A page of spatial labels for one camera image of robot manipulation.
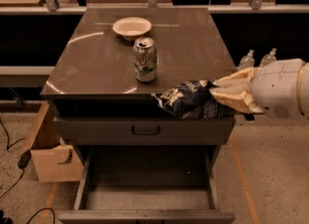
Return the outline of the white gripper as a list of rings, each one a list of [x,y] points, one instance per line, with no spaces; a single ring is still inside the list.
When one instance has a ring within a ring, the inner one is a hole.
[[[238,112],[265,113],[269,117],[305,116],[305,62],[299,58],[275,61],[261,69],[239,70],[215,80],[213,85],[213,98]],[[245,90],[249,87],[252,95]],[[243,91],[232,94],[227,93],[228,88]]]

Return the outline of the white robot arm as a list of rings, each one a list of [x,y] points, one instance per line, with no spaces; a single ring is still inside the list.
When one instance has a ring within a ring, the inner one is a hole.
[[[296,58],[250,67],[214,81],[211,95],[246,114],[274,118],[309,115],[309,63]]]

